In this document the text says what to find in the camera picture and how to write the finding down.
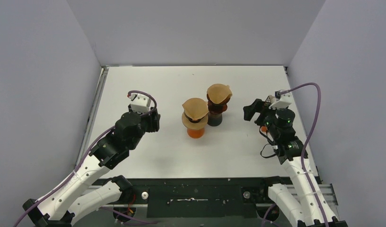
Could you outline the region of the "round wooden ring stand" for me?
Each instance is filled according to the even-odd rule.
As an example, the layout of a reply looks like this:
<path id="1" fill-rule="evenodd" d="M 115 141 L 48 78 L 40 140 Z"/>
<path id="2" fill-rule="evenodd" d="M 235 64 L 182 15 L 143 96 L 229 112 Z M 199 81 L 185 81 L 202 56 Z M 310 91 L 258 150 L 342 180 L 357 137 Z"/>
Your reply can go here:
<path id="1" fill-rule="evenodd" d="M 183 113 L 182 114 L 182 124 L 187 129 L 200 130 L 207 125 L 208 118 L 209 118 L 208 115 L 205 115 L 203 118 L 200 118 L 198 120 L 193 120 L 193 119 L 189 118 L 185 113 Z"/>

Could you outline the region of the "orange translucent dripper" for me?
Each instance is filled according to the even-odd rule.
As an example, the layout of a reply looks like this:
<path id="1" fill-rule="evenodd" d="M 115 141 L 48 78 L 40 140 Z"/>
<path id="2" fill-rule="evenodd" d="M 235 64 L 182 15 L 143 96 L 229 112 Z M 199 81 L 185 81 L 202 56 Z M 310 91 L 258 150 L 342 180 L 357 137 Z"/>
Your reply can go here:
<path id="1" fill-rule="evenodd" d="M 187 132 L 189 137 L 191 137 L 193 139 L 198 139 L 198 138 L 201 138 L 205 134 L 205 127 L 200 128 L 200 129 L 187 128 L 186 132 Z"/>

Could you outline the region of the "amber plastic coffee dripper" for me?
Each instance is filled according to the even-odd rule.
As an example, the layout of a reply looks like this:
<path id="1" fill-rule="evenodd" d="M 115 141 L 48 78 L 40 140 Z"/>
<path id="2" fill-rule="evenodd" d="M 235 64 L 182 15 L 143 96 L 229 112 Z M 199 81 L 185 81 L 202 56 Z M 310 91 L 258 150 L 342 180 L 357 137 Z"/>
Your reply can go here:
<path id="1" fill-rule="evenodd" d="M 221 103 L 216 104 L 211 101 L 210 97 L 207 95 L 208 99 L 208 110 L 211 114 L 222 114 L 225 112 L 228 108 L 227 103 L 230 101 L 231 96 L 228 96 L 225 100 L 223 100 Z"/>

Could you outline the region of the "brown paper coffee filter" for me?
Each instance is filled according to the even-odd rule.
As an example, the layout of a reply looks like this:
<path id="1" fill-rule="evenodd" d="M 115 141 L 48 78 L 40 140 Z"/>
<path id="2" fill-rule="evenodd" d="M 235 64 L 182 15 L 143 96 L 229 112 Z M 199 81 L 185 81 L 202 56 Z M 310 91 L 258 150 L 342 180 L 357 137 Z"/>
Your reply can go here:
<path id="1" fill-rule="evenodd" d="M 220 104 L 232 96 L 229 85 L 213 84 L 207 89 L 207 98 L 214 104 Z"/>

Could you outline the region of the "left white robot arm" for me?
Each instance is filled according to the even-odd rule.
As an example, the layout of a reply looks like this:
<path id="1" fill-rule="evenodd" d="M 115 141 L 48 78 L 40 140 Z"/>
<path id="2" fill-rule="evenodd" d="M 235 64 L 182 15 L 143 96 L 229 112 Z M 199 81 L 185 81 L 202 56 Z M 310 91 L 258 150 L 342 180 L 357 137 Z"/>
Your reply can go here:
<path id="1" fill-rule="evenodd" d="M 130 201 L 132 184 L 122 175 L 106 180 L 94 191 L 85 191 L 126 159 L 145 133 L 157 132 L 159 119 L 154 107 L 147 113 L 132 110 L 124 113 L 114 126 L 92 143 L 65 180 L 45 196 L 29 199 L 23 204 L 33 224 L 36 227 L 71 227 L 104 205 Z"/>

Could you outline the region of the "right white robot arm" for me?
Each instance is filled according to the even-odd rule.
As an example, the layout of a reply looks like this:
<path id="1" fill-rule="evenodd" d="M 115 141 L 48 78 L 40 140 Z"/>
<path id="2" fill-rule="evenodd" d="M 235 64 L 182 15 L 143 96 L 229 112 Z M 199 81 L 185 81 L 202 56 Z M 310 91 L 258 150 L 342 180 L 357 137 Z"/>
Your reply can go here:
<path id="1" fill-rule="evenodd" d="M 266 196 L 293 227 L 346 227 L 346 221 L 339 220 L 318 186 L 305 144 L 293 128 L 295 113 L 288 107 L 273 108 L 271 105 L 269 101 L 256 99 L 243 108 L 244 120 L 250 121 L 255 113 L 259 114 L 255 124 L 260 126 L 260 134 L 272 146 L 297 195 L 293 196 L 275 176 L 266 180 Z"/>

